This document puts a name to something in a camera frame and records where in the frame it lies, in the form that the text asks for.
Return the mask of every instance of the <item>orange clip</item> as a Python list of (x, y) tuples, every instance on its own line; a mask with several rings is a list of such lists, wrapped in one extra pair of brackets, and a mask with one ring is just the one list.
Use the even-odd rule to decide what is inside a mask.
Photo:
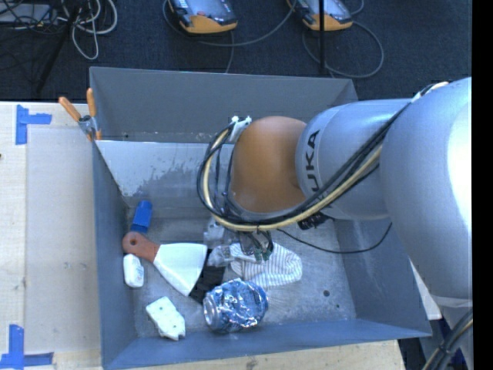
[[(92, 92), (91, 88), (87, 89), (86, 92), (86, 98), (87, 98), (87, 105), (89, 107), (89, 115), (93, 118), (96, 116), (96, 104), (94, 102), (94, 94)], [(64, 96), (59, 97), (59, 103), (62, 105), (63, 108), (69, 113), (69, 115), (77, 122), (77, 123), (84, 123), (89, 117), (85, 116), (82, 118), (81, 114), (77, 109), (74, 107), (74, 105)], [(92, 141), (92, 134), (91, 133), (86, 133), (87, 138), (89, 141)], [(96, 130), (96, 139), (100, 140), (102, 138), (101, 134), (101, 129)]]

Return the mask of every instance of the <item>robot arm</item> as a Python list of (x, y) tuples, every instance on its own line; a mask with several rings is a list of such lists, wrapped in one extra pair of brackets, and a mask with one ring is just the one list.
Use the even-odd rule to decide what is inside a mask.
[(389, 217), (437, 304), (467, 306), (471, 78), (413, 99), (337, 106), (306, 125), (259, 119), (236, 142), (226, 192), (229, 213), (205, 203), (237, 231), (272, 230), (320, 210), (335, 219)]

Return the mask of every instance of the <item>metal rod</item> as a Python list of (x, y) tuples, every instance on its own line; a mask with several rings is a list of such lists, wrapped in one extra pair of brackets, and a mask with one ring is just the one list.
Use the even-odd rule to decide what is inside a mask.
[(53, 66), (55, 65), (55, 61), (59, 56), (59, 53), (63, 47), (63, 43), (66, 38), (69, 37), (70, 31), (72, 30), (72, 26), (74, 26), (75, 20), (77, 19), (77, 15), (79, 14), (79, 10), (82, 7), (82, 3), (84, 0), (75, 0), (75, 4), (72, 8), (72, 12), (70, 13), (69, 19), (67, 20), (67, 32), (62, 32), (57, 40), (56, 47), (53, 49), (52, 54), (48, 58), (48, 62), (45, 64), (45, 68), (43, 69), (38, 85), (36, 86), (35, 96), (39, 98), (41, 96), (41, 91), (45, 86), (46, 80), (48, 79), (49, 73), (52, 71)]
[(320, 23), (320, 74), (325, 75), (325, 10), (324, 0), (318, 0), (318, 18)]

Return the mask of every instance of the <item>blue tape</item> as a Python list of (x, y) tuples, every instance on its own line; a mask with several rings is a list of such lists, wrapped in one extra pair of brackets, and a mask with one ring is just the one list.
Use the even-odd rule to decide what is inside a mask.
[(25, 366), (51, 365), (53, 352), (40, 355), (24, 355), (24, 329), (10, 325), (8, 329), (8, 354), (2, 354), (0, 368), (24, 370)]
[(15, 145), (26, 144), (28, 142), (28, 125), (49, 125), (51, 121), (52, 116), (50, 114), (29, 115), (29, 109), (18, 104)]

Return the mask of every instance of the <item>gray bin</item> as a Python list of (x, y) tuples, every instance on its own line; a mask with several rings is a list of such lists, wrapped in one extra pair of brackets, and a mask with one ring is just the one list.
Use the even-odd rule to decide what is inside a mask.
[[(349, 79), (251, 76), (92, 67), (103, 140), (93, 143), (102, 366), (131, 368), (370, 341), (429, 336), (407, 254), (391, 229), (362, 254), (319, 251), (273, 232), (303, 261), (300, 281), (268, 291), (270, 309), (255, 329), (216, 335), (202, 308), (143, 261), (144, 287), (125, 285), (121, 241), (141, 200), (153, 203), (148, 237), (156, 243), (202, 242), (208, 211), (196, 194), (206, 146), (235, 116), (290, 116), (357, 100)], [(230, 147), (225, 149), (224, 166)], [(375, 244), (389, 220), (330, 221), (286, 230), (336, 251)], [(225, 280), (232, 277), (227, 271)], [(145, 306), (168, 296), (186, 321), (186, 337), (159, 337)]]

